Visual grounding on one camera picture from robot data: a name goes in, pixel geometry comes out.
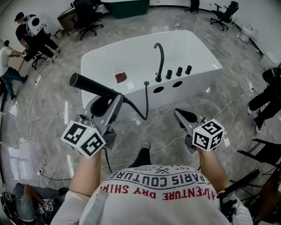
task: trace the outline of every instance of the gray marble floor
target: gray marble floor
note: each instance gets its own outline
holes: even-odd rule
[[[153,8],[147,15],[119,20],[106,16],[102,20],[104,28],[97,30],[98,36],[89,33],[83,41],[79,41],[79,34],[75,32],[58,40],[62,52],[54,64],[48,65],[39,74],[42,79],[37,87],[34,79],[43,69],[44,62],[36,71],[25,63],[20,72],[23,76],[29,74],[29,79],[25,85],[14,84],[17,98],[16,101],[6,102],[6,115],[1,126],[1,159],[7,190],[10,191],[17,182],[47,186],[48,179],[36,175],[39,169],[50,176],[54,170],[64,166],[53,174],[52,178],[55,179],[70,178],[75,172],[79,157],[60,138],[66,124],[78,113],[83,113],[81,91],[68,85],[70,76],[80,72],[83,54],[119,40],[171,30],[192,31],[217,57],[223,70],[206,92],[151,110],[147,121],[137,121],[136,118],[135,121],[117,122],[114,125],[117,139],[109,152],[109,160],[111,165],[133,162],[142,140],[150,139],[152,163],[186,164],[197,168],[198,154],[188,151],[183,138],[157,152],[173,139],[185,135],[173,117],[173,110],[192,109],[212,118],[231,100],[239,98],[249,87],[248,82],[259,93],[267,85],[261,77],[261,56],[251,46],[236,38],[239,32],[236,27],[231,26],[223,32],[210,25],[211,16],[205,12],[190,15],[179,8]],[[236,180],[256,167],[261,171],[270,169],[270,166],[237,153],[237,149],[248,150],[253,145],[253,138],[277,143],[281,137],[278,129],[280,113],[266,121],[262,134],[256,134],[254,116],[248,116],[246,112],[247,104],[254,96],[254,93],[247,91],[240,100],[233,102],[216,117],[226,130],[224,141],[216,153],[228,176]],[[113,170],[126,166],[113,167]],[[102,168],[102,179],[108,175],[107,167]],[[267,178],[259,176],[255,183],[262,184]],[[68,186],[69,181],[49,182],[49,186],[54,188],[63,185]]]

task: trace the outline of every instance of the white bathtub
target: white bathtub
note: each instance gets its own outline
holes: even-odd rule
[[[165,61],[162,81],[155,81],[159,70],[160,50],[155,43],[163,46]],[[192,66],[191,73],[185,70]],[[182,75],[176,76],[178,67]],[[167,70],[172,70],[172,78],[166,79]],[[81,74],[99,82],[130,99],[141,112],[145,112],[145,86],[148,81],[149,109],[167,105],[206,90],[218,76],[222,65],[198,37],[190,31],[171,31],[139,36],[119,41],[86,53],[81,60]],[[117,83],[115,74],[125,71],[127,79]],[[179,87],[173,87],[181,81]],[[153,91],[164,87],[159,93]],[[83,107],[96,95],[82,91]],[[134,117],[136,113],[123,104],[118,119]]]

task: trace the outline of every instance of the black and white cube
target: black and white cube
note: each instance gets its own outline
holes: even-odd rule
[[[62,141],[74,152],[90,159],[106,142],[96,128],[70,121],[64,131]]]
[[[224,127],[215,119],[193,130],[192,144],[210,151],[217,147],[223,139]]]

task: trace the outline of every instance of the white toilet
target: white toilet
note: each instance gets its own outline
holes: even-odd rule
[[[247,27],[243,26],[239,38],[244,42],[249,42],[250,37],[254,37],[257,34],[257,30],[249,24]]]

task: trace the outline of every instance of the sneaker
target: sneaker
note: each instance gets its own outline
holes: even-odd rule
[[[256,132],[258,134],[260,134],[262,132],[262,127],[259,127],[257,124],[256,124]]]
[[[24,81],[23,81],[23,83],[25,83],[25,82],[26,82],[27,78],[28,78],[28,75],[26,75],[26,76],[24,77]]]
[[[146,149],[150,150],[150,149],[151,149],[151,142],[150,142],[149,140],[144,140],[144,141],[142,142],[140,148],[141,148],[141,149],[146,148]]]
[[[190,10],[184,10],[185,12],[188,12],[188,13],[190,13],[190,14],[193,14],[193,11],[190,11]]]
[[[58,190],[58,192],[59,192],[58,196],[65,195],[68,191],[69,191],[68,188],[65,188],[65,187],[60,188],[60,189]]]
[[[251,115],[252,114],[252,110],[250,109],[250,107],[248,106],[248,114]]]
[[[49,60],[50,62],[54,63],[54,60],[55,60],[56,58],[57,58],[57,56],[54,55],[52,58],[48,58],[48,60]]]

